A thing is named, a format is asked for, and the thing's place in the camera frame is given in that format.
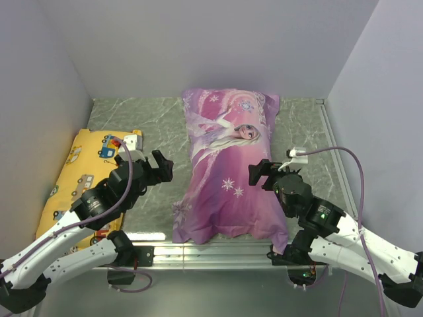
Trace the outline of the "purple princess print pillowcase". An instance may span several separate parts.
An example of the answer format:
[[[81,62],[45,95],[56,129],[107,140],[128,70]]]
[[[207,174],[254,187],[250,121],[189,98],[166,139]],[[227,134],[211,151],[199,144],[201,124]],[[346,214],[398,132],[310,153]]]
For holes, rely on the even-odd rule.
[[[270,159],[280,98],[227,88],[183,92],[192,176],[173,204],[173,242],[203,244],[215,235],[268,239],[275,253],[288,245],[284,212],[270,191],[249,184],[249,166]]]

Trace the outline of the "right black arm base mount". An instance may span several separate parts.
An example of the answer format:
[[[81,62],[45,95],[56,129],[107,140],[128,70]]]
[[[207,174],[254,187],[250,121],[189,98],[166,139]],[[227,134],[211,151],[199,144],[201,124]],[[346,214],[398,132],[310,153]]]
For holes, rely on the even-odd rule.
[[[273,266],[287,267],[288,282],[294,289],[301,287],[306,291],[315,287],[321,282],[327,270],[327,266],[325,266],[323,272],[319,275],[317,266],[322,265],[322,263],[313,261],[307,252],[292,244],[288,244],[282,254],[277,253],[274,246],[271,245],[266,257]]]

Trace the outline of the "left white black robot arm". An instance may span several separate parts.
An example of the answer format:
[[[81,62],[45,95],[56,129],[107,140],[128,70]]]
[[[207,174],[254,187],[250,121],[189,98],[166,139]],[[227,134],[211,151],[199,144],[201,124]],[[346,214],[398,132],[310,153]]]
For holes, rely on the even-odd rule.
[[[116,157],[117,168],[77,199],[60,220],[30,246],[1,263],[1,306],[12,314],[30,310],[42,302],[48,290],[94,267],[132,265],[136,253],[122,230],[114,230],[99,242],[72,254],[79,241],[133,208],[149,186],[170,182],[173,162],[161,151],[152,152],[158,166],[147,158],[135,162]]]

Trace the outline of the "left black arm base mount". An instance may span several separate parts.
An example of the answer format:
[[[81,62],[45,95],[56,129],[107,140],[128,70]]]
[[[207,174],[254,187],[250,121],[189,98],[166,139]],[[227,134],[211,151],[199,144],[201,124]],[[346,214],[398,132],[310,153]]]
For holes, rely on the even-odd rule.
[[[140,293],[148,290],[153,284],[153,278],[142,268],[153,265],[154,249],[153,246],[136,246],[130,253],[126,252],[106,265],[109,287],[121,293]],[[129,289],[138,275],[145,279],[145,286]]]

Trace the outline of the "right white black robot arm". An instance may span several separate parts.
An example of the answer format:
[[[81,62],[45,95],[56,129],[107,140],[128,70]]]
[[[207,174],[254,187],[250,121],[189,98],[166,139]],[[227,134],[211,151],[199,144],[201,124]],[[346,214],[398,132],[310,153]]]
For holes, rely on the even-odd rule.
[[[261,160],[249,166],[249,185],[261,177],[263,190],[273,192],[287,218],[296,218],[300,231],[283,254],[268,253],[273,265],[324,263],[368,281],[380,283],[383,294],[399,305],[414,308],[422,300],[422,253],[387,242],[333,203],[312,193],[297,171]]]

